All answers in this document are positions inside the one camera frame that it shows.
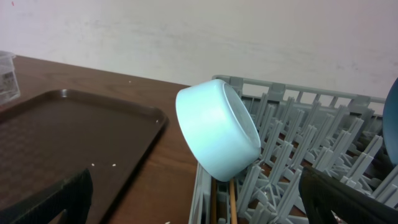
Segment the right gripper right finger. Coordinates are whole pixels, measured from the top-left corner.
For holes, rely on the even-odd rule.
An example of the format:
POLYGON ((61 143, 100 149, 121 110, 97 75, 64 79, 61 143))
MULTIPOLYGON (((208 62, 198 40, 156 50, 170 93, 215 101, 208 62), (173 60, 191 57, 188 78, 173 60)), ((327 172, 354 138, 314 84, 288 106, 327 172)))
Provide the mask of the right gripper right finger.
POLYGON ((312 167, 303 168, 298 189, 310 224, 336 223, 335 216, 347 223, 397 223, 397 210, 312 167))

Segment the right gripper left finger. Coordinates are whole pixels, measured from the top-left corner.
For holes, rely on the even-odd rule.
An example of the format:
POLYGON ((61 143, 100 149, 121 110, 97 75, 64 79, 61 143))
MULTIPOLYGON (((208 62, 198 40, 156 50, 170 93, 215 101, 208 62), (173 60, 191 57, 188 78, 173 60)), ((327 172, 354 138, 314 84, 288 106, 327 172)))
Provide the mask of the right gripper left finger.
POLYGON ((59 223, 85 224, 92 196, 91 174, 84 169, 1 210, 1 223, 50 223, 61 214, 59 223))

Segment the wooden chopstick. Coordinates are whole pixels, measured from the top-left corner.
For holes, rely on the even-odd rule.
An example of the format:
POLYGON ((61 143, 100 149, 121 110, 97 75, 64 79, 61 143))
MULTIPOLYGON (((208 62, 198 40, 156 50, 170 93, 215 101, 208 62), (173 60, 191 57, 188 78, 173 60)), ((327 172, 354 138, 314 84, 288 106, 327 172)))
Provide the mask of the wooden chopstick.
POLYGON ((230 224, 238 224, 234 179, 231 179, 229 181, 229 203, 230 203, 230 216, 231 216, 230 224))

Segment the dark blue plate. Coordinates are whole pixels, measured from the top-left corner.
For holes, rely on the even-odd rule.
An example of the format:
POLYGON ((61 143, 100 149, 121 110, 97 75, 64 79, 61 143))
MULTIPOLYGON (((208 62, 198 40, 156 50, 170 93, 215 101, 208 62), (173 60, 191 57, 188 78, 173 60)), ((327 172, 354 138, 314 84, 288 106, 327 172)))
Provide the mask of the dark blue plate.
POLYGON ((384 136, 384 144, 390 158, 391 163, 396 166, 398 160, 397 148, 397 126, 398 126, 398 79, 392 84, 384 103, 382 114, 382 131, 384 136))

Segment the light blue rice bowl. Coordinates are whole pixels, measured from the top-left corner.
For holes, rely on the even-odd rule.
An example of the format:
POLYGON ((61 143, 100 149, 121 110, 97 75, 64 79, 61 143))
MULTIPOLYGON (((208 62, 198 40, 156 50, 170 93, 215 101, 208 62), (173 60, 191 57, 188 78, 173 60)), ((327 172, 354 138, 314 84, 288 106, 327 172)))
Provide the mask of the light blue rice bowl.
POLYGON ((214 79, 180 90, 175 109, 192 154, 215 179, 226 182, 259 157, 256 126, 225 81, 214 79))

